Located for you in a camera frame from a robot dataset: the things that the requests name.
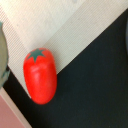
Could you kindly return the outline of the teal padded gripper right finger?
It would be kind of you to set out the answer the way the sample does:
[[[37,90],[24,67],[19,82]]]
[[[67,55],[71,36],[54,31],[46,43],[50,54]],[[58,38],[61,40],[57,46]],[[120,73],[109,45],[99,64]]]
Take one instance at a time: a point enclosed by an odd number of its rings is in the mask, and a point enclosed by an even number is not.
[[[126,51],[127,51],[127,55],[128,55],[128,18],[127,18],[127,22],[126,22]]]

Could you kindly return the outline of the teal padded gripper left finger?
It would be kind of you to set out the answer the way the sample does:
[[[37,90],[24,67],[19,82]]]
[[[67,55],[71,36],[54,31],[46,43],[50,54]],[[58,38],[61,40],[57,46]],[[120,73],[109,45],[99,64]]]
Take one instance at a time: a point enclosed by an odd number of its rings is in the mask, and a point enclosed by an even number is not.
[[[0,22],[0,89],[8,80],[10,71],[7,69],[9,60],[6,38],[3,32],[3,23]]]

